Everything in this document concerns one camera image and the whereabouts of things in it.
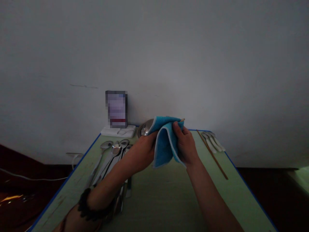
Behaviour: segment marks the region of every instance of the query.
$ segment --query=hand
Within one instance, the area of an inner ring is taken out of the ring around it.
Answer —
[[[173,123],[173,131],[178,138],[177,145],[180,151],[180,160],[184,162],[187,167],[200,161],[191,132],[185,127],[183,127],[181,131],[177,122]]]
[[[155,140],[158,131],[148,136],[141,136],[121,160],[129,171],[129,176],[147,168],[154,160]]]

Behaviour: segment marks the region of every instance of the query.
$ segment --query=table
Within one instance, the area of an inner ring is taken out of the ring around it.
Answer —
[[[228,176],[226,180],[197,131],[191,131],[198,155],[222,198],[244,231],[276,231],[232,161],[225,152],[215,156]],[[134,137],[130,144],[137,140]],[[78,202],[83,187],[100,155],[100,145],[117,137],[99,135],[54,198],[29,231],[52,231]],[[101,161],[109,153],[107,150]],[[190,179],[185,168],[172,161],[158,169],[148,168],[132,177],[132,196],[125,198],[123,212],[104,231],[206,231]]]

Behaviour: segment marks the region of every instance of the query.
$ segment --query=blue towel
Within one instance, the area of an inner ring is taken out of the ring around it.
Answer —
[[[182,130],[184,122],[180,122],[180,120],[181,119],[179,118],[173,117],[155,117],[149,130],[149,134],[159,130],[154,148],[154,168],[159,168],[168,164],[173,157],[178,163],[181,163],[184,167],[186,167],[186,165],[178,157],[178,139],[172,127],[173,122],[177,121]]]

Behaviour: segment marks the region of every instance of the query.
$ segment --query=wooden chopstick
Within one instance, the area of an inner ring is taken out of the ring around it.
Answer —
[[[225,174],[225,172],[223,171],[223,169],[221,168],[220,164],[218,163],[217,159],[215,158],[215,156],[213,155],[212,151],[210,150],[208,144],[206,143],[205,139],[203,138],[203,136],[201,135],[201,133],[196,130],[198,132],[198,134],[200,135],[201,139],[203,140],[204,144],[206,145],[208,151],[210,152],[211,156],[213,157],[213,159],[215,160],[216,164],[218,165],[219,169],[221,170],[222,174],[224,175],[224,177],[228,180],[227,175]]]

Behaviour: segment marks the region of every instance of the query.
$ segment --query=white wall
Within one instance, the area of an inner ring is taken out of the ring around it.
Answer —
[[[3,0],[0,143],[70,163],[127,90],[132,124],[184,117],[239,167],[307,166],[308,22],[306,1]]]

